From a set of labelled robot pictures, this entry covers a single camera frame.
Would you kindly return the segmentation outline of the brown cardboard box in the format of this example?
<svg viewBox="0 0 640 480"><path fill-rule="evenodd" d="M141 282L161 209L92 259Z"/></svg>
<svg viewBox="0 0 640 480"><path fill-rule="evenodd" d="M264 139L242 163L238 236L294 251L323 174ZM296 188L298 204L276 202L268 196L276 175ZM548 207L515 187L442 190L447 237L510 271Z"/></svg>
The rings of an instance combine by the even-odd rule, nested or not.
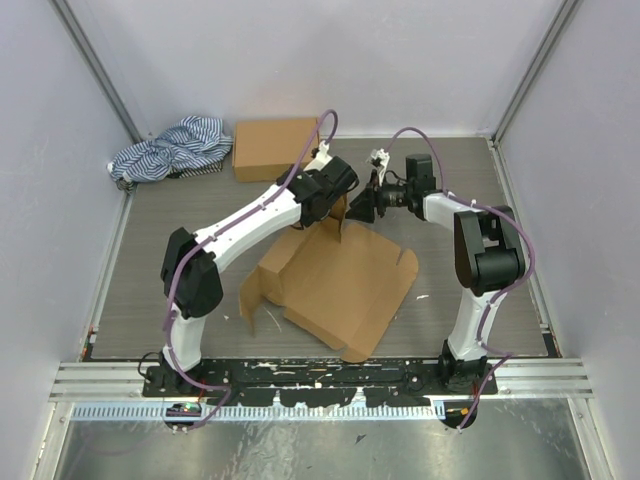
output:
<svg viewBox="0 0 640 480"><path fill-rule="evenodd" d="M232 168L241 183L273 182L294 164L317 119L245 120L235 125Z"/></svg>

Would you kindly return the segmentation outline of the brown cardboard blanks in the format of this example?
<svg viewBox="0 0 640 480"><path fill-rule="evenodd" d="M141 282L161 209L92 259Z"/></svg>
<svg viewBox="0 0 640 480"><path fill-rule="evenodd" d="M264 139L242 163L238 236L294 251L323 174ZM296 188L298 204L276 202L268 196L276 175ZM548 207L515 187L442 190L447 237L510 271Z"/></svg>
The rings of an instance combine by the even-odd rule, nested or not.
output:
<svg viewBox="0 0 640 480"><path fill-rule="evenodd" d="M409 293L415 253L358 222L347 222L341 198L328 217L305 230L288 228L241 284L239 311L253 325L264 301L284 310L343 361L369 359Z"/></svg>

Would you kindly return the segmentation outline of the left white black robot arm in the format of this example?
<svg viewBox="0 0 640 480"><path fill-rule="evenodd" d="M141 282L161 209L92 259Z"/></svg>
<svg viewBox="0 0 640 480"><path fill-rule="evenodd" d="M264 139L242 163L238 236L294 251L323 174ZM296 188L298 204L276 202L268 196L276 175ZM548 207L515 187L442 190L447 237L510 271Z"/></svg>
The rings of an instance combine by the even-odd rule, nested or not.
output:
<svg viewBox="0 0 640 480"><path fill-rule="evenodd" d="M353 168L337 156L323 156L306 168L294 165L254 201L194 233L169 237L161 280L167 299L161 365L165 384L190 396L211 387L201 382L201 340L207 316L221 303L221 274L241 254L290 226L309 227L359 183Z"/></svg>

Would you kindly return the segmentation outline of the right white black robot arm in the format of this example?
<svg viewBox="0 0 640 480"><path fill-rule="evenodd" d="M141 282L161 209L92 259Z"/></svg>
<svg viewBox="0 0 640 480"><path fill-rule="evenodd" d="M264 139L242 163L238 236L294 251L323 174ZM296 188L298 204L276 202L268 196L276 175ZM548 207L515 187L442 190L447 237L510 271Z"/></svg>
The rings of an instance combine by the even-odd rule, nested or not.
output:
<svg viewBox="0 0 640 480"><path fill-rule="evenodd" d="M372 152L372 173L350 202L346 217L372 224L389 208L405 208L418 219L453 234L454 268L462 286L451 334L443 343L436 375L451 394L462 394L487 368L488 335L502 298L525 277L521 230L508 206L488 207L437 187L429 154L405 158L406 174L391 183L390 155Z"/></svg>

